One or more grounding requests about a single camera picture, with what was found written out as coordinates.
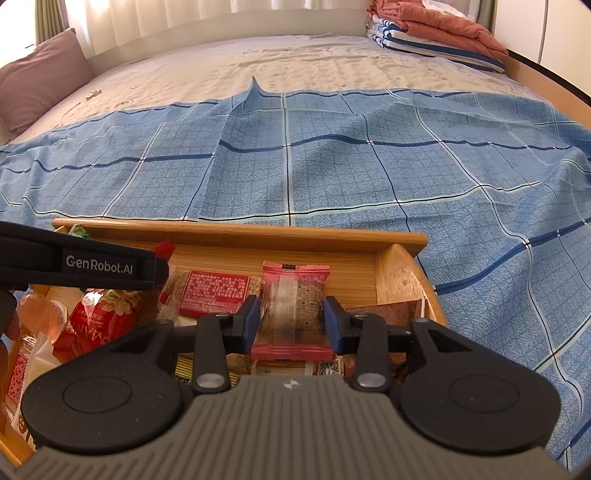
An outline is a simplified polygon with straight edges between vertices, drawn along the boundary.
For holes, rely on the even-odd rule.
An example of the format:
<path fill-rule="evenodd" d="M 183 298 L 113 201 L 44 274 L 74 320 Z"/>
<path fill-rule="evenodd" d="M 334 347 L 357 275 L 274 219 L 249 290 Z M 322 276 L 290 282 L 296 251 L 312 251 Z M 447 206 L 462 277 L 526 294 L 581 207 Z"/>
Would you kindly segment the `white mattress pad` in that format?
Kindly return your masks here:
<path fill-rule="evenodd" d="M 504 74 L 439 57 L 386 50 L 369 38 L 297 35 L 197 45 L 129 62 L 95 77 L 15 142 L 113 111 L 223 99 L 256 80 L 267 92 L 409 88 L 534 98 Z"/>

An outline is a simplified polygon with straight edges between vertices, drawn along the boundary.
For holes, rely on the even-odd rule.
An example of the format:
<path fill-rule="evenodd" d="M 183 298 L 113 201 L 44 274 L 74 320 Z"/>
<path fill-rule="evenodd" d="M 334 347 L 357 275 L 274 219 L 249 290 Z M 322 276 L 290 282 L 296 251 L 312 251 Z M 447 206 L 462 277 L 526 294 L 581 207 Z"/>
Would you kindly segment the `red label cracker pack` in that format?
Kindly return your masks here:
<path fill-rule="evenodd" d="M 172 267 L 159 298 L 158 317 L 180 325 L 211 313 L 236 313 L 262 278 Z"/>

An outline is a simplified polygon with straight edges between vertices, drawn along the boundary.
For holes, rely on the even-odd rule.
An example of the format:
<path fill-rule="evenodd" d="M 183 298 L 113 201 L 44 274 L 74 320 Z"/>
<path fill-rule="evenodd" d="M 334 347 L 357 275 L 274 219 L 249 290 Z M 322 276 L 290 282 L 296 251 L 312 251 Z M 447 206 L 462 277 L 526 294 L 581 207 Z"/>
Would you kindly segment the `mauve pillow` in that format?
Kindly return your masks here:
<path fill-rule="evenodd" d="M 94 73 L 73 29 L 1 68 L 1 125 L 11 139 L 88 84 Z"/>

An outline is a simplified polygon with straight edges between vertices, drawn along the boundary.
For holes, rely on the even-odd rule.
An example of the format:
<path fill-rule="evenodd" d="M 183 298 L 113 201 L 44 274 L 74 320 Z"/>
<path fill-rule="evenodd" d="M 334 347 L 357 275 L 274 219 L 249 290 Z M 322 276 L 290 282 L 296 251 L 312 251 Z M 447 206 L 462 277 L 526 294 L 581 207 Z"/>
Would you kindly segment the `folded blue striped blanket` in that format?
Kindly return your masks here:
<path fill-rule="evenodd" d="M 487 57 L 477 52 L 447 46 L 435 41 L 421 39 L 403 32 L 394 22 L 373 15 L 366 22 L 367 36 L 380 47 L 392 51 L 447 60 L 481 71 L 504 73 L 502 61 Z"/>

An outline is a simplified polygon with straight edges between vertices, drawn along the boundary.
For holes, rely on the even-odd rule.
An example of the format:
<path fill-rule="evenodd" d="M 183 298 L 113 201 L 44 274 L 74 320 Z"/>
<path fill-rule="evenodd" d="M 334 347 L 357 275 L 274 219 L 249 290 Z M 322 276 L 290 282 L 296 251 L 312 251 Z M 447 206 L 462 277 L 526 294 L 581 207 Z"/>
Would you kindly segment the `green candy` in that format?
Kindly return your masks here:
<path fill-rule="evenodd" d="M 69 231 L 68 231 L 68 235 L 69 236 L 73 236 L 76 238 L 81 238 L 81 239 L 86 239 L 86 240 L 91 240 L 92 236 L 88 233 L 88 231 L 80 224 L 75 224 L 73 225 Z"/>

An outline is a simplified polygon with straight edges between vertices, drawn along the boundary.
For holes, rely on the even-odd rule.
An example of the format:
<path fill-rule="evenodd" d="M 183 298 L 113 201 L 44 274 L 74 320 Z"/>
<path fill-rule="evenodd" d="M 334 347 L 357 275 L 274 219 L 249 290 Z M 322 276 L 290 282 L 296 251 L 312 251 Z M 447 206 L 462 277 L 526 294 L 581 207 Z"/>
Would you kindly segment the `white curtain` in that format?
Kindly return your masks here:
<path fill-rule="evenodd" d="M 87 59 L 125 62 L 219 40 L 360 36 L 368 1 L 35 1 L 36 41 L 70 28 Z"/>

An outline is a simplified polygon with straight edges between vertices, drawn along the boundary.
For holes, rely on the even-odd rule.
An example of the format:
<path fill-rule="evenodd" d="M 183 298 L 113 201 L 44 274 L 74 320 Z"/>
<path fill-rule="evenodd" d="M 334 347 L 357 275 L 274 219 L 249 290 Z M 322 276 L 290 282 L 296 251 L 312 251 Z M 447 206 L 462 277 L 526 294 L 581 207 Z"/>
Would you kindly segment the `folded pink blanket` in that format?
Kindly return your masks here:
<path fill-rule="evenodd" d="M 484 26 L 427 8 L 422 1 L 374 1 L 372 15 L 389 20 L 410 36 L 503 60 L 507 48 Z"/>

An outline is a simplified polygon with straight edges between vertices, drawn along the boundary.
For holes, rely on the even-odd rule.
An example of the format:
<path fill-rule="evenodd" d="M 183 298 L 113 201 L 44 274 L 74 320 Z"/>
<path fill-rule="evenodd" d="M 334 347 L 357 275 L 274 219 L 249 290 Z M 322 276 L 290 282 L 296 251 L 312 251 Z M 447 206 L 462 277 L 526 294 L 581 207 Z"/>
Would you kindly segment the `small red candy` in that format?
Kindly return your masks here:
<path fill-rule="evenodd" d="M 173 255 L 175 250 L 175 245 L 170 240 L 164 240 L 159 242 L 156 246 L 152 248 L 152 252 L 154 253 L 155 257 L 158 259 L 162 259 L 168 262 Z"/>

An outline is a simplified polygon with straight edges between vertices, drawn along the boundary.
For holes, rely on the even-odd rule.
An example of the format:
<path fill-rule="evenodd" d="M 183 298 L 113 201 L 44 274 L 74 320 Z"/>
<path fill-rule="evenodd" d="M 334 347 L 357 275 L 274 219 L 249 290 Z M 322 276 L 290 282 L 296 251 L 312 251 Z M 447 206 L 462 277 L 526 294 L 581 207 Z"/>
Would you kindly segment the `pink jelly cup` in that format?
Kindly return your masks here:
<path fill-rule="evenodd" d="M 67 309 L 58 301 L 32 292 L 25 294 L 17 308 L 21 325 L 31 334 L 43 334 L 54 343 L 67 321 Z"/>

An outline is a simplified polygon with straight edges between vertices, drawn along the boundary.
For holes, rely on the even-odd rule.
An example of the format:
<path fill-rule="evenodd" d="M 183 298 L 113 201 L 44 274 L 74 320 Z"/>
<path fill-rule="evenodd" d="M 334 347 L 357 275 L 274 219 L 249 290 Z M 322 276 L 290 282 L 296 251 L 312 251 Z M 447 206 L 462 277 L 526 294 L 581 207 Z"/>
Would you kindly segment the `pink cracker pack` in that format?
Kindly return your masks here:
<path fill-rule="evenodd" d="M 263 263 L 262 306 L 250 356 L 257 361 L 329 362 L 322 320 L 328 265 Z"/>

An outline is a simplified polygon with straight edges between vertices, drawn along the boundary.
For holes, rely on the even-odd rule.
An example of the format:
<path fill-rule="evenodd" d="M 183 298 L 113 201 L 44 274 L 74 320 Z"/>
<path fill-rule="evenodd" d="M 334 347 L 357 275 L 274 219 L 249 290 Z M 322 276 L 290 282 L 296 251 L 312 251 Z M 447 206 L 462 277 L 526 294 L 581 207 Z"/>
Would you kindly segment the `blue checked bed sheet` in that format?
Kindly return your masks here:
<path fill-rule="evenodd" d="M 513 95 L 270 93 L 116 110 L 1 149 L 1 216 L 423 232 L 458 333 L 549 379 L 590 456 L 590 132 Z"/>

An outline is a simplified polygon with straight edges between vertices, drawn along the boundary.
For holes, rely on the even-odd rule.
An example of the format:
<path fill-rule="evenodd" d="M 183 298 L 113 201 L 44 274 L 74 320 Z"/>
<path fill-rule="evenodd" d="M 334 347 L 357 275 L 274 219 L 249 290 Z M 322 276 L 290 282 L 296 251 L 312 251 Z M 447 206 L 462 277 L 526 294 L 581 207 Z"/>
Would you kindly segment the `red Marth snack bag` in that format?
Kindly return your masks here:
<path fill-rule="evenodd" d="M 75 305 L 57 340 L 53 356 L 68 362 L 152 322 L 160 291 L 88 290 Z"/>

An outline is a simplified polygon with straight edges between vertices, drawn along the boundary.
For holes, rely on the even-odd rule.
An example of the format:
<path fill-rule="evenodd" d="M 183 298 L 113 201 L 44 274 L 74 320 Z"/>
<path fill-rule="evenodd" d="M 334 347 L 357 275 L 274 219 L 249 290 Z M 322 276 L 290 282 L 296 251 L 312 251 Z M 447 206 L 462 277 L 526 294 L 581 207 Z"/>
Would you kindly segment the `wooden serving tray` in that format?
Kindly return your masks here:
<path fill-rule="evenodd" d="M 424 294 L 445 320 L 416 255 L 422 233 L 273 225 L 85 218 L 91 240 L 148 248 L 176 245 L 187 268 L 254 274 L 264 261 L 322 263 L 327 290 L 347 307 Z M 158 367 L 160 355 L 194 349 L 197 327 L 155 324 L 149 344 L 82 356 L 41 376 L 24 407 L 60 428 L 101 433 L 108 421 L 136 435 L 130 450 L 87 452 L 43 441 L 18 479 L 419 479 L 441 472 L 448 453 L 414 432 L 391 400 L 334 376 L 245 376 L 222 393 L 194 393 Z"/>

